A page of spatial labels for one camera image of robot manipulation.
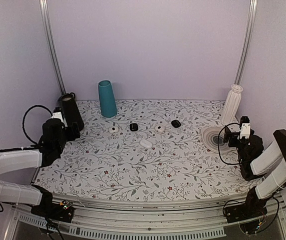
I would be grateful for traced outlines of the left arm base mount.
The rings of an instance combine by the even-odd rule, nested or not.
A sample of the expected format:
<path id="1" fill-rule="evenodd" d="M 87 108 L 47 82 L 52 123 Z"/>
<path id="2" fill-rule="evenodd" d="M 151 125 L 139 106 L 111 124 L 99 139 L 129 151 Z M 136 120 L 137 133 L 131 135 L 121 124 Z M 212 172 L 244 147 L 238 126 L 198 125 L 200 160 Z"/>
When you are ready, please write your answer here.
<path id="1" fill-rule="evenodd" d="M 42 194 L 40 204 L 32 206 L 32 214 L 45 219 L 57 220 L 65 223 L 72 222 L 75 211 L 72 202 L 63 200 L 60 203 L 54 203 L 51 192 L 34 184 L 32 186 L 39 190 Z"/>

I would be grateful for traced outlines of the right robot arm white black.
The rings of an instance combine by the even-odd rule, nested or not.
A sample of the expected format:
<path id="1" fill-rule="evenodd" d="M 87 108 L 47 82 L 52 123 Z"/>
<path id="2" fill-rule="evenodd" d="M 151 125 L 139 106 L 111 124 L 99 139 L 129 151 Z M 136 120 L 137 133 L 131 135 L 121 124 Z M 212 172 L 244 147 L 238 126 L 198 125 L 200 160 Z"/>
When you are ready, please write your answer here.
<path id="1" fill-rule="evenodd" d="M 286 187 L 286 129 L 275 130 L 274 140 L 265 148 L 262 138 L 253 133 L 248 123 L 237 126 L 237 132 L 227 125 L 223 127 L 220 131 L 224 134 L 223 141 L 236 148 L 236 165 L 246 181 L 264 178 L 248 191 L 241 208 L 245 218 L 252 218 L 275 193 Z"/>

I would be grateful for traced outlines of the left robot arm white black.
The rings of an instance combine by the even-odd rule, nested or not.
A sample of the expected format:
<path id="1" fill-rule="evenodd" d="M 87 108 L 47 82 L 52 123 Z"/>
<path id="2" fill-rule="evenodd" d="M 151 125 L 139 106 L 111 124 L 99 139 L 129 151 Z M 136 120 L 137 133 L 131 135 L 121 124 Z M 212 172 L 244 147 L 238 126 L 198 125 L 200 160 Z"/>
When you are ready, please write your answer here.
<path id="1" fill-rule="evenodd" d="M 80 137 L 76 122 L 65 126 L 58 118 L 47 120 L 42 131 L 35 146 L 0 150 L 0 176 L 23 169 L 49 167 L 60 159 L 67 142 Z M 53 217 L 57 213 L 57 206 L 52 199 L 52 194 L 42 187 L 0 180 L 0 203 L 37 206 L 46 217 Z"/>

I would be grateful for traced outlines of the white round earbud case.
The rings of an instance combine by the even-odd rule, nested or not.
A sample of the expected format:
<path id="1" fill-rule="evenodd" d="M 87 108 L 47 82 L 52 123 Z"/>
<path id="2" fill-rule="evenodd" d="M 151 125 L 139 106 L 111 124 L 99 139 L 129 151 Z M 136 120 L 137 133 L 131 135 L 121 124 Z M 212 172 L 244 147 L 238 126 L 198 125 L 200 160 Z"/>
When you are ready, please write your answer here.
<path id="1" fill-rule="evenodd" d="M 119 128 L 117 126 L 112 126 L 109 128 L 109 133 L 110 134 L 115 134 L 119 131 Z"/>

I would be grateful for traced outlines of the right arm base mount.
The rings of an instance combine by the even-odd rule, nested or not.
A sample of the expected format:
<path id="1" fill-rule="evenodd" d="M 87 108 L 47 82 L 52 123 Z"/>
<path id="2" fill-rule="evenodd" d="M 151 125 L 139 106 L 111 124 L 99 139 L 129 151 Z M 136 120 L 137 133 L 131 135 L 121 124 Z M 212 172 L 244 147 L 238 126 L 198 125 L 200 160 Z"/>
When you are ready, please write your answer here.
<path id="1" fill-rule="evenodd" d="M 269 199 L 269 197 L 266 199 L 259 199 L 255 187 L 253 187 L 247 193 L 244 203 L 229 207 L 224 206 L 222 213 L 226 217 L 228 223 L 263 216 L 267 213 L 265 205 Z"/>

